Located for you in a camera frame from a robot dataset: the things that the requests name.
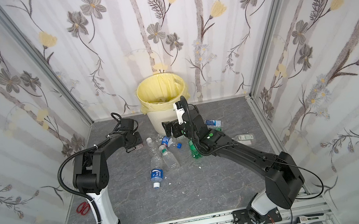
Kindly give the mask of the clear bottle blue label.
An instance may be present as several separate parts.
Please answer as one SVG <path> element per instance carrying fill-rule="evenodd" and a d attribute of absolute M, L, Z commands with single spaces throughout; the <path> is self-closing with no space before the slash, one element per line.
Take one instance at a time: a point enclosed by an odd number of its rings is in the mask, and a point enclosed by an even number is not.
<path fill-rule="evenodd" d="M 155 146 L 155 142 L 152 138 L 148 137 L 146 139 L 146 143 L 151 152 L 151 176 L 150 179 L 153 183 L 154 189 L 159 189 L 161 187 L 161 183 L 164 179 L 164 171 L 163 171 L 163 159 L 159 155 L 159 151 Z"/>

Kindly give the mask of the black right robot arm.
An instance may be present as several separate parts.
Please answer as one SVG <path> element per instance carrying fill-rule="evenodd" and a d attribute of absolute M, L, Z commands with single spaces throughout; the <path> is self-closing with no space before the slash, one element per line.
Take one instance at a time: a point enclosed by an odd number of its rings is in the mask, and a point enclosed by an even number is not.
<path fill-rule="evenodd" d="M 231 160 L 258 174 L 265 189 L 256 194 L 247 207 L 234 215 L 234 224 L 263 224 L 280 209 L 291 209 L 305 183 L 302 167 L 286 152 L 266 153 L 232 139 L 209 127 L 198 108 L 183 96 L 173 105 L 176 119 L 163 122 L 166 135 L 188 138 L 198 153 Z"/>

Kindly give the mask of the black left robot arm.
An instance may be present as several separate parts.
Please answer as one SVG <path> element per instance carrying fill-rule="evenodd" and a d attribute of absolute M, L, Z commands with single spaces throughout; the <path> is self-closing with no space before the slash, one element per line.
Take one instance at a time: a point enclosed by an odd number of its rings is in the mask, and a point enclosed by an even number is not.
<path fill-rule="evenodd" d="M 143 141 L 136 120 L 122 118 L 117 113 L 111 116 L 117 124 L 106 139 L 70 155 L 60 165 L 56 176 L 65 191 L 86 199 L 96 224 L 121 224 L 108 193 L 108 158 L 122 148 L 130 153 Z"/>

